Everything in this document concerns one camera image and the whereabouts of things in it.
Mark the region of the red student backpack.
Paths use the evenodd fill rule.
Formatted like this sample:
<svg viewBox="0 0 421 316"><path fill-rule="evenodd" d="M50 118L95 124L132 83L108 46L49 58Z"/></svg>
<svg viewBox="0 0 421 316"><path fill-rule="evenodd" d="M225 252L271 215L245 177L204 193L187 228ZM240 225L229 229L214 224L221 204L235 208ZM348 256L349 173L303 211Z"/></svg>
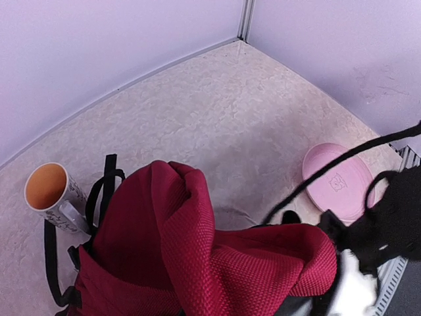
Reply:
<svg viewBox="0 0 421 316"><path fill-rule="evenodd" d="M108 155L92 187L90 239L69 249L78 270L61 291L57 235L44 225L48 285L63 315L273 315L289 296L325 294L333 242L309 224L215 227L203 173L154 161L130 176Z"/></svg>

